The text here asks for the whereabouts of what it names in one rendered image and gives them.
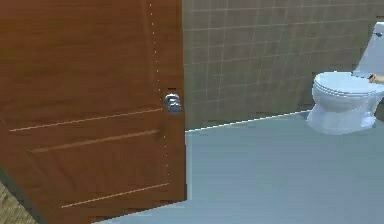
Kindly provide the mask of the brown wooden room door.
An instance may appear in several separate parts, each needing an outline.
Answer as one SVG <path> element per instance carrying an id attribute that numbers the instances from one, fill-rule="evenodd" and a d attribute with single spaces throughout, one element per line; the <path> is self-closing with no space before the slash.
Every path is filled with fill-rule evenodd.
<path id="1" fill-rule="evenodd" d="M 0 0 L 0 177 L 37 224 L 186 200 L 182 22 L 182 0 Z"/>

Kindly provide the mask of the white toilet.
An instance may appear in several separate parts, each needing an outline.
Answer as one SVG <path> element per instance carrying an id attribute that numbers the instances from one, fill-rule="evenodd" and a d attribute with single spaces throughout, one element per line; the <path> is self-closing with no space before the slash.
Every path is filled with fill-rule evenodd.
<path id="1" fill-rule="evenodd" d="M 384 21 L 376 22 L 367 47 L 353 71 L 322 72 L 312 87 L 314 107 L 307 124 L 331 135 L 370 129 L 375 112 L 384 98 L 384 84 L 370 83 L 371 74 L 384 76 Z"/>

